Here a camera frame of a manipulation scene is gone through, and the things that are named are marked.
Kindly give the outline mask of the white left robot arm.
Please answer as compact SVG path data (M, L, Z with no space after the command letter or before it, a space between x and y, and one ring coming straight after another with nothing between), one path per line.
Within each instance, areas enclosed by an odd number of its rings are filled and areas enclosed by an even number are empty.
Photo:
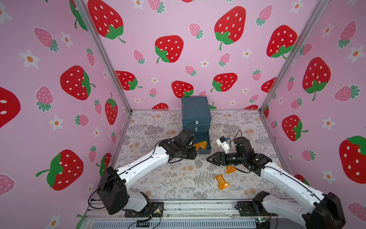
M139 195L129 194L128 190L140 178L175 158L194 160L197 157L194 142L194 134L183 129L173 138L158 141L151 152L136 161L117 169L106 168L96 193L108 214L126 210L140 217L149 215L152 202L148 196L143 192Z

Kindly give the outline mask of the orange cookie packet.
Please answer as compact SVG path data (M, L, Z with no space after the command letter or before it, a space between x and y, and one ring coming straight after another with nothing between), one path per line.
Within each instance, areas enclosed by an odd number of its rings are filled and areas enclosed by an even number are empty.
M196 150L204 150L204 149L207 149L207 142L206 141L203 141L203 142L199 142L199 143L196 143L193 145L194 147L196 147Z
M234 173L236 171L237 171L237 169L234 166L227 166L226 167L226 174L231 174L231 173Z
M218 182L218 188L219 190L224 190L228 187L230 187L230 184L224 179L222 174L219 174L214 177Z

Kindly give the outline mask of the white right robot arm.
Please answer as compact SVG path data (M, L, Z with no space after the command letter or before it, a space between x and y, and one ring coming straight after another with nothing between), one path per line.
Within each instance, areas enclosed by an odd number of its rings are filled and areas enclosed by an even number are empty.
M262 177L289 194L297 203L278 199L262 191L252 199L252 212L256 216L274 214L289 219L306 229L341 229L346 224L340 198L330 192L310 187L281 169L269 157L256 153L245 137L234 139L236 152L229 153L230 143L218 139L223 152L216 152L206 160L216 166L243 165L249 172Z

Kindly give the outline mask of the teal drawer cabinet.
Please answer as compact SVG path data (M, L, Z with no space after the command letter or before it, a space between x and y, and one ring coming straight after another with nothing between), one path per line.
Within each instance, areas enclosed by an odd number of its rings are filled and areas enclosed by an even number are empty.
M198 150L198 154L211 154L209 131L212 116L207 97L183 97L181 101L183 128L195 135L194 144L207 143L206 149Z

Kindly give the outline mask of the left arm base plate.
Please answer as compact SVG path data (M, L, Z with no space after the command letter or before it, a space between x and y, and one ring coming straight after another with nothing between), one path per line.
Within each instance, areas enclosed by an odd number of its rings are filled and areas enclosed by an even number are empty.
M148 196L141 192L129 196L127 205L123 208L126 218L162 217L164 202L151 201Z

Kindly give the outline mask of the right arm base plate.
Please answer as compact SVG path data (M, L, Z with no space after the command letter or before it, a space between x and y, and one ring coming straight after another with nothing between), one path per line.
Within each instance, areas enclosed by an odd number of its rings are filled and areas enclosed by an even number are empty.
M267 212L264 208L264 198L269 195L270 193L261 191L250 201L238 201L235 205L235 209L239 211L241 217L277 216L277 214Z

